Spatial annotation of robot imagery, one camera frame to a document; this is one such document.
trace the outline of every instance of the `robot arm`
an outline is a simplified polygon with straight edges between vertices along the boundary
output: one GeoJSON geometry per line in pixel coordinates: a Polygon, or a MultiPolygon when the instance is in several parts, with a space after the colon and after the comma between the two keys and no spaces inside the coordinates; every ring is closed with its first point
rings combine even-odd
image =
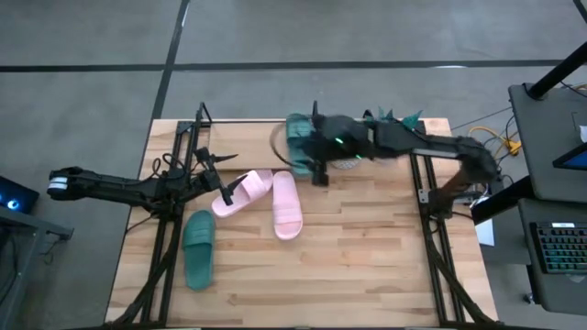
{"type": "Polygon", "coordinates": [[[204,167],[204,170],[195,175],[184,168],[172,167],[162,174],[154,172],[145,180],[133,180],[70,167],[50,173],[47,193],[58,201],[89,197],[140,206],[152,215],[163,215],[170,212],[176,204],[184,204],[197,196],[219,189],[225,203],[231,205],[230,196],[245,176],[225,187],[214,163],[229,160],[236,155],[217,157],[210,155],[207,148],[200,148],[194,153],[204,167]]]}
{"type": "Polygon", "coordinates": [[[302,148],[310,159],[314,185],[328,185],[326,163],[352,158],[389,159],[406,154],[459,160],[459,172],[428,195],[430,213],[451,217],[452,203],[474,183],[487,183],[499,171],[489,150],[472,137],[440,137],[421,133],[391,119],[356,121],[344,115],[313,114],[314,132],[302,148]]]}

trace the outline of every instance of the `wooden tabletop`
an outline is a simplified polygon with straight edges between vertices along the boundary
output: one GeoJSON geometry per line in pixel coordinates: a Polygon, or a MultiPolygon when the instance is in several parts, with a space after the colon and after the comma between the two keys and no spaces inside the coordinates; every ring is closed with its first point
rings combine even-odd
{"type": "MultiPolygon", "coordinates": [[[[450,134],[447,119],[424,120],[429,134],[450,134]]],[[[170,152],[176,123],[154,121],[141,177],[149,176],[155,158],[170,152]]],[[[223,170],[225,182],[251,166],[282,166],[268,153],[266,133],[274,123],[213,124],[212,134],[210,129],[200,133],[199,147],[215,147],[210,151],[217,155],[231,153],[234,146],[226,135],[221,143],[211,141],[215,129],[228,126],[235,143],[240,139],[238,158],[243,160],[237,158],[231,170],[223,170]]],[[[442,184],[459,165],[434,159],[434,166],[442,184]]],[[[280,241],[273,234],[271,192],[245,210],[217,219],[214,283],[208,289],[192,291],[185,286],[180,249],[168,326],[437,325],[409,158],[363,159],[352,170],[330,168],[328,173],[327,188],[297,181],[304,228],[292,241],[280,241]]],[[[211,192],[188,203],[184,221],[196,210],[209,209],[217,196],[218,192],[211,192]]],[[[147,216],[133,209],[128,225],[147,216]]],[[[455,215],[447,227],[460,282],[483,311],[496,319],[472,221],[455,215]]],[[[107,321],[125,311],[147,280],[156,231],[157,221],[152,220],[127,234],[107,321]]],[[[443,284],[451,315],[449,289],[443,284]]],[[[153,317],[159,311],[159,294],[156,291],[153,317]]]]}

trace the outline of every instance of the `computer monitor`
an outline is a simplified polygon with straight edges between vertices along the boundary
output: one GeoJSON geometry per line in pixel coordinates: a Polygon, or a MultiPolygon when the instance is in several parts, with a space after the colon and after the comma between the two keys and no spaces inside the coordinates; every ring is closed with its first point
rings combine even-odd
{"type": "Polygon", "coordinates": [[[0,176],[0,207],[29,214],[38,198],[38,192],[0,176]]]}
{"type": "Polygon", "coordinates": [[[587,171],[587,143],[555,159],[552,165],[558,169],[587,171]]]}

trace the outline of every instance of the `paper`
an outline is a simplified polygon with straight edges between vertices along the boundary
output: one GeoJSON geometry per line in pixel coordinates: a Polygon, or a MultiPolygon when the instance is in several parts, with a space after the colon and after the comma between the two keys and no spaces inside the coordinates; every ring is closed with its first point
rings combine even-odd
{"type": "Polygon", "coordinates": [[[581,141],[587,143],[587,126],[579,126],[581,129],[581,141]]]}
{"type": "Polygon", "coordinates": [[[481,224],[475,226],[477,232],[477,240],[480,244],[494,247],[495,240],[493,239],[493,219],[489,219],[481,224]]]}

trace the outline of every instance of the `keyboard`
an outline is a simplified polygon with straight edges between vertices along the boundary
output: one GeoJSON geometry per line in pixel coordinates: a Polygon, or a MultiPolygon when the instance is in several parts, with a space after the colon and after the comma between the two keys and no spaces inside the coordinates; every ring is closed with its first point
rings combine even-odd
{"type": "Polygon", "coordinates": [[[543,272],[587,274],[587,224],[533,223],[530,228],[543,272]]]}

